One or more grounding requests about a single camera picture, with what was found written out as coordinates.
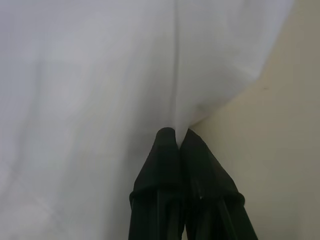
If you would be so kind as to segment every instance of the white fabric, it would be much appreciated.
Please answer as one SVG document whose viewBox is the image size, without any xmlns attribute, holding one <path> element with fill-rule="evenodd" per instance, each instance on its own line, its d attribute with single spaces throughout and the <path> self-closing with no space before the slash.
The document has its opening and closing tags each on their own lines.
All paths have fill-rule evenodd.
<svg viewBox="0 0 320 240">
<path fill-rule="evenodd" d="M 0 239 L 126 239 L 156 132 L 255 80 L 291 5 L 1 0 Z"/>
</svg>

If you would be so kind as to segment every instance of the white cloth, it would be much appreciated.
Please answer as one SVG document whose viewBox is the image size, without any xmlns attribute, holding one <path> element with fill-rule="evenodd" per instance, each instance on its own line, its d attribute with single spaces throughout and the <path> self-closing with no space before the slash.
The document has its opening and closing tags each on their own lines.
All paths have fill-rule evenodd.
<svg viewBox="0 0 320 240">
<path fill-rule="evenodd" d="M 126 239 L 156 132 L 255 80 L 291 5 L 1 0 L 0 239 Z"/>
</svg>

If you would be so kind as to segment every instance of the beige wall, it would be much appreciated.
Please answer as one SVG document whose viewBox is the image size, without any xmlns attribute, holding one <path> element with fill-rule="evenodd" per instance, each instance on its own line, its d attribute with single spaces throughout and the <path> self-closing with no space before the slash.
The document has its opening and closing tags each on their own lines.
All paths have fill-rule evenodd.
<svg viewBox="0 0 320 240">
<path fill-rule="evenodd" d="M 261 78 L 194 127 L 260 240 L 320 239 L 320 0 L 298 0 Z"/>
</svg>

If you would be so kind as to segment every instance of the white sheet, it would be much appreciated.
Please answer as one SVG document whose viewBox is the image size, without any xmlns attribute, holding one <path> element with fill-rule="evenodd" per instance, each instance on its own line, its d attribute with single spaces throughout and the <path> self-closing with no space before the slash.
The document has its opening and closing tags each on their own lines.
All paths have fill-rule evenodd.
<svg viewBox="0 0 320 240">
<path fill-rule="evenodd" d="M 255 80 L 291 5 L 1 0 L 0 239 L 126 239 L 156 132 Z"/>
</svg>

